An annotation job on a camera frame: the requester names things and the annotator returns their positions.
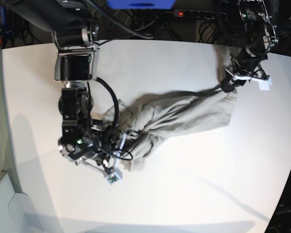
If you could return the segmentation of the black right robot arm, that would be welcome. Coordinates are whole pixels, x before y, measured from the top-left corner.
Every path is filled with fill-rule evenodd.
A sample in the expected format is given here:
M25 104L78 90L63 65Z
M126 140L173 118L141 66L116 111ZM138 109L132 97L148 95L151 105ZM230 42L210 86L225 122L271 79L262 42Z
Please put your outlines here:
M4 5L50 32L57 48L54 80L62 84L58 101L62 117L60 154L102 173L111 183L120 180L119 162L131 160L132 155L123 149L126 135L116 134L120 110L115 92L96 75L99 22L91 9L99 7L91 0L80 0L73 8L59 0L6 0ZM110 123L91 116L91 81L101 84L112 98L114 113Z

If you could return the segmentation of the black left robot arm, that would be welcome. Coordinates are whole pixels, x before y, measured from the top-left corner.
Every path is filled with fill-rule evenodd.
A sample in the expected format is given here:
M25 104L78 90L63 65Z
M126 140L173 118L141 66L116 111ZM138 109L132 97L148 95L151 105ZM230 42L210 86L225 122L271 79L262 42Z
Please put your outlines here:
M237 6L246 44L237 56L231 56L231 63L224 71L221 89L225 93L251 81L258 82L260 86L269 86L270 76L262 68L261 62L268 59L268 53L279 42L276 29L278 0L239 0Z

